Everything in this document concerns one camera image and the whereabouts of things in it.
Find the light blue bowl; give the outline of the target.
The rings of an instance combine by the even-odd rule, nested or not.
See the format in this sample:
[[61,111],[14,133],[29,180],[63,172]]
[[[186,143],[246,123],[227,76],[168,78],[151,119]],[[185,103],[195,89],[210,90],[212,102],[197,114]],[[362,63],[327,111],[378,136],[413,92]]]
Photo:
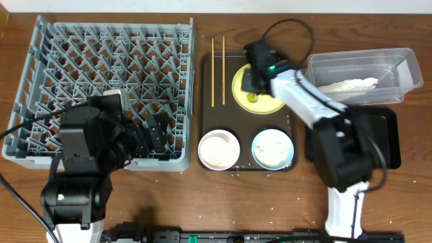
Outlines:
[[253,159],[264,169],[287,169],[294,161],[294,143],[281,130],[266,129],[252,140]]

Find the green snack wrapper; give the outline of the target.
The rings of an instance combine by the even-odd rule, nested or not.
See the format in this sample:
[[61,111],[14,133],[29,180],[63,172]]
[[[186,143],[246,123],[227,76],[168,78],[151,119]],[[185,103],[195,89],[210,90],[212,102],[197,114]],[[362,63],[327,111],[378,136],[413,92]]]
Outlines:
[[259,99],[259,96],[253,92],[248,92],[246,98],[249,103],[256,103]]

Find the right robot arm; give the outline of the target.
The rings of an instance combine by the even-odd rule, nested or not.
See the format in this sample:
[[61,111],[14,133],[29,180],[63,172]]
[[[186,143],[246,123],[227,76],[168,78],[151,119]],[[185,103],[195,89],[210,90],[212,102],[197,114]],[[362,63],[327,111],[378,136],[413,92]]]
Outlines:
[[373,140],[367,113],[362,107],[334,101],[313,86],[290,59],[265,40],[244,46],[250,77],[242,90],[270,95],[284,102],[310,129],[313,163],[328,187],[329,210],[325,230],[334,242],[359,242],[360,217],[374,169],[387,175],[383,153]]

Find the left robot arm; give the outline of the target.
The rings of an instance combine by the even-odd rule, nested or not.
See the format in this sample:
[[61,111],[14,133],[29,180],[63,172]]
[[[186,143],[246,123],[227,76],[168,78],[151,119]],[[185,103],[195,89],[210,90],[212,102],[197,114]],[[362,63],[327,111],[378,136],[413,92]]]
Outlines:
[[52,162],[40,201],[43,218],[58,242],[99,242],[110,175],[135,157],[146,157],[167,142],[169,116],[150,115],[138,124],[124,116],[120,94],[89,97],[61,117],[62,153]]

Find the white paper napkin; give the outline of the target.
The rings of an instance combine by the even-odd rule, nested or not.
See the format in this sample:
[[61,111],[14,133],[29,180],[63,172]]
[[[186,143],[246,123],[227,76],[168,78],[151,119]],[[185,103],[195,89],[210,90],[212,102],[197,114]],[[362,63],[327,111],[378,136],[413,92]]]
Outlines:
[[359,97],[373,90],[378,83],[377,78],[351,79],[320,86],[318,89],[337,102]]

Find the white cup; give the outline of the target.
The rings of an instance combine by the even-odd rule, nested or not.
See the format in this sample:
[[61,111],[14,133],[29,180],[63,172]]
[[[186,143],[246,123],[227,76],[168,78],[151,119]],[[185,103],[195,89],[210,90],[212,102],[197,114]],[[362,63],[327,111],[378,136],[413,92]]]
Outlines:
[[211,165],[226,165],[230,162],[228,142],[220,137],[207,138],[200,149],[202,158]]

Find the pink bowl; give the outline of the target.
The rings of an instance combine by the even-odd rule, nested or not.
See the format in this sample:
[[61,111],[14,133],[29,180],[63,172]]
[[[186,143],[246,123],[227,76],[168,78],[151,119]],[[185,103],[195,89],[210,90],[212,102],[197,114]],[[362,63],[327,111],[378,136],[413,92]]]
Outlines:
[[240,143],[227,130],[212,130],[201,139],[197,148],[200,162],[213,171],[225,171],[240,158]]

